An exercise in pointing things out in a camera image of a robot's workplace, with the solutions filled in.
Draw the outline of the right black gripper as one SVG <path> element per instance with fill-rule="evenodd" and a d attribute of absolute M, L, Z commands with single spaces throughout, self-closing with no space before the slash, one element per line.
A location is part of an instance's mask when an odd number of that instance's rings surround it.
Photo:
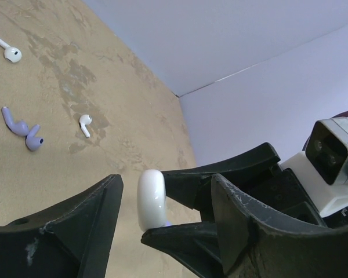
<path fill-rule="evenodd" d="M 220 174 L 238 189 L 273 209 L 313 225 L 326 227 L 313 201 L 292 170 L 282 170 L 268 142 L 221 162 L 192 169 L 163 171 L 166 196 L 195 210 L 212 206 L 212 176 Z"/>

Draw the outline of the white earbud charging case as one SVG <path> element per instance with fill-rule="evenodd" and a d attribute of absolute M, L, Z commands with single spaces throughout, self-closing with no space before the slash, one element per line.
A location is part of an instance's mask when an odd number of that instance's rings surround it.
<path fill-rule="evenodd" d="M 140 175 L 137 185 L 137 214 L 143 232 L 169 224 L 166 217 L 165 180 L 161 171 L 148 169 Z"/>

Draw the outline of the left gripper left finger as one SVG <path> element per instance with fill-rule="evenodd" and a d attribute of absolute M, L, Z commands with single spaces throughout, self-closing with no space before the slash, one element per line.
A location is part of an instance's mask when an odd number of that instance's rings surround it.
<path fill-rule="evenodd" d="M 0 277 L 104 277 L 123 188 L 120 175 L 109 175 L 0 226 Z"/>

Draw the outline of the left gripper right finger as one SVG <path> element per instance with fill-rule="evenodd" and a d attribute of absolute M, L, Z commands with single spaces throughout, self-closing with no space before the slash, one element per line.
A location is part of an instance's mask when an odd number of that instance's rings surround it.
<path fill-rule="evenodd" d="M 226 277 L 348 277 L 348 226 L 283 214 L 212 176 L 212 206 Z"/>

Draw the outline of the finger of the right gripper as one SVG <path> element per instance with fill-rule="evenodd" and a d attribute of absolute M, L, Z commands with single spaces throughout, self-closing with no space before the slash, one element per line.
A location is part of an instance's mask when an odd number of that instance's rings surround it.
<path fill-rule="evenodd" d="M 141 243 L 168 254 L 198 277 L 225 277 L 214 223 L 195 222 L 149 229 L 143 233 Z"/>

